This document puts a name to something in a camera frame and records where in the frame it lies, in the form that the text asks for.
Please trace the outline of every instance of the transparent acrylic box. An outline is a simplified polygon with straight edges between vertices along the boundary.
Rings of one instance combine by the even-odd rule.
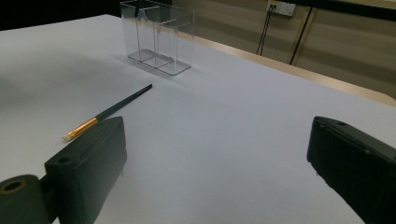
[[[120,3],[129,58],[176,75],[191,67],[194,12],[152,1]]]

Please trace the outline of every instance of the paintbrush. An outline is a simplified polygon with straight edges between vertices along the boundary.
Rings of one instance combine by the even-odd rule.
[[[143,88],[142,90],[137,91],[136,93],[130,95],[129,97],[123,99],[122,101],[118,102],[117,104],[111,106],[110,108],[108,108],[107,110],[103,111],[102,113],[96,115],[92,119],[89,119],[85,123],[79,125],[76,129],[74,129],[73,131],[70,131],[67,135],[62,137],[62,139],[66,140],[66,141],[70,141],[72,139],[75,139],[80,134],[82,134],[85,131],[87,131],[88,129],[90,129],[91,126],[93,126],[95,123],[97,123],[97,122],[99,122],[99,121],[101,121],[103,119],[106,119],[108,116],[114,114],[116,111],[118,111],[119,109],[123,108],[125,105],[128,105],[134,99],[136,99],[141,94],[145,93],[146,91],[148,91],[151,88],[152,88],[152,84],[149,84],[147,87]]]

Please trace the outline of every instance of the cable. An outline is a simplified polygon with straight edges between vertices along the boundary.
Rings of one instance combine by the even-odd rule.
[[[260,46],[263,47],[264,40],[265,40],[265,37],[266,37],[266,34],[267,34],[267,30],[268,30],[268,24],[270,22],[271,14],[272,14],[274,8],[276,8],[276,6],[271,5],[269,10],[268,10],[268,13],[267,13],[267,16],[266,16],[265,22],[264,22],[264,27],[262,28],[262,36],[260,37],[260,43],[259,43],[259,46],[257,47],[256,54],[259,53]]]
[[[305,23],[304,23],[303,30],[302,30],[301,33],[300,33],[300,36],[299,36],[299,38],[298,38],[298,41],[297,41],[296,47],[295,47],[295,49],[294,49],[293,55],[291,56],[291,59],[290,59],[290,62],[289,62],[290,65],[293,64],[294,57],[295,57],[295,55],[296,55],[296,53],[297,53],[298,47],[300,46],[300,42],[301,42],[301,39],[303,38],[303,34],[304,34],[304,31],[305,31],[305,27],[306,27],[306,25],[308,24],[309,17],[311,16],[311,12],[312,12],[312,7],[309,8],[309,13],[308,13],[308,16],[306,16],[306,20],[305,20]]]

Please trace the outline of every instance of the white tabletop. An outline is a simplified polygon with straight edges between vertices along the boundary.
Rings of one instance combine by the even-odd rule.
[[[120,18],[0,32],[0,180],[45,174],[68,131],[148,84],[95,223],[363,223],[306,160],[314,116],[396,147],[396,107],[200,44],[170,77],[126,57]]]

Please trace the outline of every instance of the wall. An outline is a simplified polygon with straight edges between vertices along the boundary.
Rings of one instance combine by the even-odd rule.
[[[172,0],[155,0],[172,5]],[[120,17],[122,0],[19,0],[0,7],[0,31],[109,14]]]
[[[256,53],[265,0],[174,0],[195,10],[195,34]],[[289,63],[307,7],[272,15],[262,56]],[[396,22],[318,9],[295,66],[396,98]]]

